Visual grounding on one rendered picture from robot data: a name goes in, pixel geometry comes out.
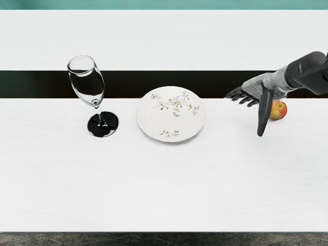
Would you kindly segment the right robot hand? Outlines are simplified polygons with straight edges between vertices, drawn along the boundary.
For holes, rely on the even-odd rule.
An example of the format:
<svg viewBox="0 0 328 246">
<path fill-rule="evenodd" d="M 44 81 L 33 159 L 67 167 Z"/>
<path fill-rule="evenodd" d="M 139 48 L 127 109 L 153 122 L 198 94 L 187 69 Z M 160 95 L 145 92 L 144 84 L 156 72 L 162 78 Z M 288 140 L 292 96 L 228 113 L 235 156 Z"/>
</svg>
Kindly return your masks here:
<svg viewBox="0 0 328 246">
<path fill-rule="evenodd" d="M 241 86 L 229 92 L 225 97 L 251 107 L 258 104 L 257 135 L 262 136 L 272 110 L 274 100 L 282 99 L 295 88 L 285 77 L 286 67 L 273 73 L 264 73 L 245 81 Z"/>
</svg>

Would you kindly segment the white floral plate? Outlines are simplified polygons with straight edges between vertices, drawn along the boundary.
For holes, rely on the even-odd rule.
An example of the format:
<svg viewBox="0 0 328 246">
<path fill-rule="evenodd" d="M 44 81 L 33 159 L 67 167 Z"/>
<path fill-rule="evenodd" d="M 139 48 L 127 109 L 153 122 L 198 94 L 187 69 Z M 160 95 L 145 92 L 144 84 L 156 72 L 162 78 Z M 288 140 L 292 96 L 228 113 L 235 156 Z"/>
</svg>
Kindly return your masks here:
<svg viewBox="0 0 328 246">
<path fill-rule="evenodd" d="M 141 130 L 155 140 L 181 142 L 202 129 L 206 110 L 194 92 L 165 86 L 141 98 L 136 108 L 136 120 Z"/>
</svg>

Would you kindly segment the red yellow apple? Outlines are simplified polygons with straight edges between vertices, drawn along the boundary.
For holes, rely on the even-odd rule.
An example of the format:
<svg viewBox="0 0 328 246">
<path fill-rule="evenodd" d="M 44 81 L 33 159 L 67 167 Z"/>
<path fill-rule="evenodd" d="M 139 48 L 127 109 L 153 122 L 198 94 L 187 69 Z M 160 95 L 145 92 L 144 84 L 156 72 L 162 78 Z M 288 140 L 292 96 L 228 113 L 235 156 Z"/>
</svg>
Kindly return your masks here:
<svg viewBox="0 0 328 246">
<path fill-rule="evenodd" d="M 272 103 L 270 120 L 281 120 L 287 114 L 288 108 L 287 105 L 280 100 L 274 100 Z"/>
</svg>

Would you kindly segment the clear wine glass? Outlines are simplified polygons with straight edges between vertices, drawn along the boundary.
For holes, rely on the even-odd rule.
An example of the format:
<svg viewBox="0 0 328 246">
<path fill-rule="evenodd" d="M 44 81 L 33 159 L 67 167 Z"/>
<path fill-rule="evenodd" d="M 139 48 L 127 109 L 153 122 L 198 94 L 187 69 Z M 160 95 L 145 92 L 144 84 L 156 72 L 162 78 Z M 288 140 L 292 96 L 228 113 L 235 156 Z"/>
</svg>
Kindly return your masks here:
<svg viewBox="0 0 328 246">
<path fill-rule="evenodd" d="M 105 84 L 94 59 L 88 55 L 79 55 L 68 62 L 67 68 L 75 94 L 96 111 L 87 124 L 89 133 L 95 137 L 112 135 L 117 130 L 119 121 L 114 113 L 100 109 Z"/>
</svg>

